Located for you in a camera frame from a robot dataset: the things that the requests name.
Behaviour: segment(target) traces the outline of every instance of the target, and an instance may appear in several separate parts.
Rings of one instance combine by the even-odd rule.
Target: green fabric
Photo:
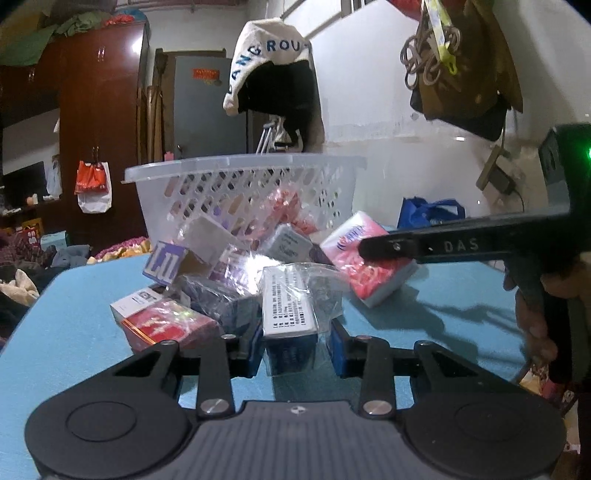
[[[37,30],[6,45],[0,51],[0,65],[12,67],[27,67],[39,62],[41,54],[49,39],[55,32],[57,25]]]
[[[71,37],[77,33],[88,32],[93,28],[100,27],[103,20],[110,17],[105,12],[85,12],[83,14],[74,15],[71,19],[62,23],[57,29],[56,34]]]

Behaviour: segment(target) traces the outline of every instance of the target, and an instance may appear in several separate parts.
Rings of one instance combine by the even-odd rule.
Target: red box
[[[222,334],[218,323],[174,300],[160,300],[121,321],[127,341],[141,351],[162,340],[192,346]]]

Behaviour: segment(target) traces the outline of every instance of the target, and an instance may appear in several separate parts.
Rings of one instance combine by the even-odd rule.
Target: pink tissue package
[[[387,233],[367,213],[358,212],[320,245],[333,265],[349,277],[354,292],[370,308],[384,301],[417,271],[417,263],[408,258],[371,265],[361,258],[358,246],[362,239]]]

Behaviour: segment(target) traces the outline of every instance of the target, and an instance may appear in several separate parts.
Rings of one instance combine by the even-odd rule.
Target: yellow strap
[[[445,41],[445,33],[443,32],[443,26],[452,26],[452,19],[440,0],[424,0],[424,3],[433,26],[433,33],[435,33],[441,63],[447,67],[450,74],[457,75],[456,57],[449,52],[449,43]]]

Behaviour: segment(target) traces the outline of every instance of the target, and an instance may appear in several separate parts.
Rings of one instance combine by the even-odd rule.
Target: circular disc
[[[108,480],[162,463],[188,429],[183,409],[161,392],[69,392],[37,407],[25,441],[35,461],[57,475]]]
[[[405,429],[428,461],[475,480],[532,478],[566,441],[558,411],[527,393],[430,394],[407,411]]]

